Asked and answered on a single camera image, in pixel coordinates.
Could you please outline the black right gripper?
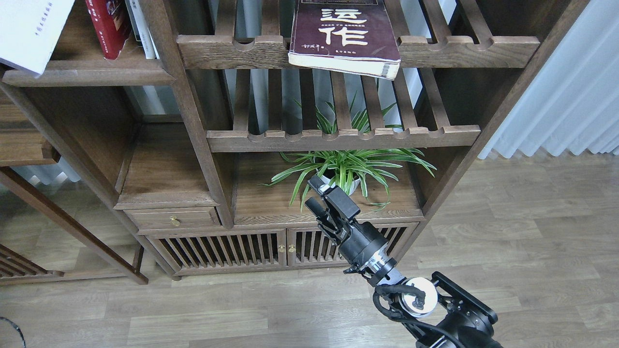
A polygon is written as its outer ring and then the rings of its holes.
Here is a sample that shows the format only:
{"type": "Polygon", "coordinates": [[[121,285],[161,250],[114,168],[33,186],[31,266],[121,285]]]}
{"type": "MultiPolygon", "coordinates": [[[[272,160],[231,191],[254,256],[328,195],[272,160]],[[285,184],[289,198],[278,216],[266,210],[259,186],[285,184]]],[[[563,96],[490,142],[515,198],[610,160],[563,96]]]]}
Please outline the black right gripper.
{"type": "Polygon", "coordinates": [[[314,197],[305,201],[315,216],[319,229],[339,248],[339,253],[350,263],[346,274],[358,273],[371,286],[396,285],[404,276],[396,269],[397,261],[387,255],[387,239],[370,222],[354,219],[360,207],[339,187],[331,188],[318,176],[308,185],[325,203],[323,207],[314,197]]]}

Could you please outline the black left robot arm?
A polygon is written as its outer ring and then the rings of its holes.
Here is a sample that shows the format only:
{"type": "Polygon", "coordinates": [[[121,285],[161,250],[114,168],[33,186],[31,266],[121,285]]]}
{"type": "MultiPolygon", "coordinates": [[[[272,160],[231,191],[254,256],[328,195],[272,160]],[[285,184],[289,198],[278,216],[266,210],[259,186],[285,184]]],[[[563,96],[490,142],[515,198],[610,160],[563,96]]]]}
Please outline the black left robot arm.
{"type": "Polygon", "coordinates": [[[1,348],[26,348],[24,335],[19,326],[7,319],[0,318],[0,347],[1,348]]]}

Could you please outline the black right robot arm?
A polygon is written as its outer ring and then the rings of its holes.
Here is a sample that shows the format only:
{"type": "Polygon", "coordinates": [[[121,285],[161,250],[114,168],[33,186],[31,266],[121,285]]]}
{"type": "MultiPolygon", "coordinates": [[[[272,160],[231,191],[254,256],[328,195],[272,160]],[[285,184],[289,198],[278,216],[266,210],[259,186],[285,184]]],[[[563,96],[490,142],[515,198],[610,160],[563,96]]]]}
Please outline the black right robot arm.
{"type": "Polygon", "coordinates": [[[499,348],[493,339],[498,316],[486,304],[440,272],[407,278],[387,255],[387,239],[369,222],[356,220],[360,209],[336,185],[312,176],[308,185],[319,200],[306,207],[319,229],[350,264],[345,273],[362,275],[373,287],[374,306],[387,319],[400,322],[418,348],[499,348]]]}

